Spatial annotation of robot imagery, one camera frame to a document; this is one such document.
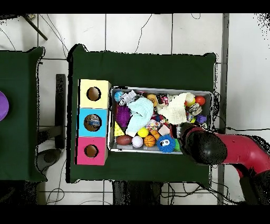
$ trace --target metal tray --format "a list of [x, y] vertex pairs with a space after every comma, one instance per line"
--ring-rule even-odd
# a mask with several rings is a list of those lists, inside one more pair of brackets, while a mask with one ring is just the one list
[[[115, 122], [115, 106], [117, 102], [114, 100], [113, 96], [117, 91], [130, 92], [130, 90], [134, 90], [136, 93], [138, 91], [145, 91], [148, 94], [170, 94], [170, 95], [178, 95], [183, 92], [190, 92], [195, 96], [203, 96], [205, 98], [205, 104], [202, 106], [202, 115], [207, 116], [207, 125], [210, 126], [210, 118], [212, 116], [213, 107], [213, 95], [211, 92], [207, 91], [192, 91], [192, 90], [175, 90], [175, 89], [155, 89], [155, 88], [138, 88], [138, 87], [127, 87], [127, 89], [121, 89], [117, 87], [112, 87], [110, 90], [110, 96], [112, 101], [111, 110], [109, 111], [109, 123], [108, 123], [108, 140], [107, 145], [108, 149], [114, 152], [140, 152], [140, 153], [162, 153], [159, 151], [157, 145], [153, 147], [146, 147], [144, 144], [140, 148], [135, 148], [131, 144], [130, 145], [119, 145], [115, 141], [114, 136], [114, 122]], [[172, 152], [167, 154], [182, 154], [182, 152]]]

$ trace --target blue box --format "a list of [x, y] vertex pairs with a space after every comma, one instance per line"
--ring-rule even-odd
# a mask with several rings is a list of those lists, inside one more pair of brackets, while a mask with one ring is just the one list
[[[106, 109], [90, 109], [80, 108], [79, 116], [79, 136], [80, 137], [106, 137], [108, 110]], [[89, 131], [84, 127], [84, 119], [87, 115], [97, 115], [101, 119], [101, 126], [97, 131]]]

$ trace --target football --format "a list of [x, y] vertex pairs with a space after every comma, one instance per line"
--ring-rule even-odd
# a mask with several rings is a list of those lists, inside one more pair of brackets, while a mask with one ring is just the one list
[[129, 135], [121, 135], [116, 139], [117, 144], [119, 145], [128, 145], [132, 141], [132, 137]]

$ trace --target white ball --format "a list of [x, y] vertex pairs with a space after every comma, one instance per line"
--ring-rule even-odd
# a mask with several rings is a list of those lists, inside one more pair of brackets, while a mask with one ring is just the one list
[[143, 140], [142, 140], [142, 137], [140, 136], [135, 136], [133, 139], [132, 139], [132, 145], [133, 147], [135, 148], [139, 148], [143, 145]]

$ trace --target circular hole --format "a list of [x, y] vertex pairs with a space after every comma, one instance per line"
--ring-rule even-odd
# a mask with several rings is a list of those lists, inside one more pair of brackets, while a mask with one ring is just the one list
[[84, 119], [84, 127], [90, 132], [96, 132], [101, 127], [101, 118], [96, 114], [87, 115]]
[[99, 150], [95, 145], [88, 145], [87, 147], [85, 147], [84, 153], [86, 156], [94, 158], [99, 153]]
[[87, 98], [91, 101], [97, 101], [101, 97], [101, 91], [98, 87], [91, 87], [87, 90]]

